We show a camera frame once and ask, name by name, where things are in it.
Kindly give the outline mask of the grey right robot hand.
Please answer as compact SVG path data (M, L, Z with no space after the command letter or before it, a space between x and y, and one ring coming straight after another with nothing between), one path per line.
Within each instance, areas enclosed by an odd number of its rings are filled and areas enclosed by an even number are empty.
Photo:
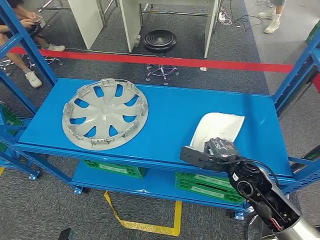
M205 143L204 152L212 155L215 158L227 159L232 156L231 160L235 160L238 152L233 142L223 138L211 138Z

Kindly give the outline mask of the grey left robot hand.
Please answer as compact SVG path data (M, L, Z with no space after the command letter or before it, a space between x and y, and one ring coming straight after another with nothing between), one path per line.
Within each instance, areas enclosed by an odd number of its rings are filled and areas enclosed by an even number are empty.
M74 235L75 235L75 232L69 227L69 228L62 230L60 233L58 240L73 240Z

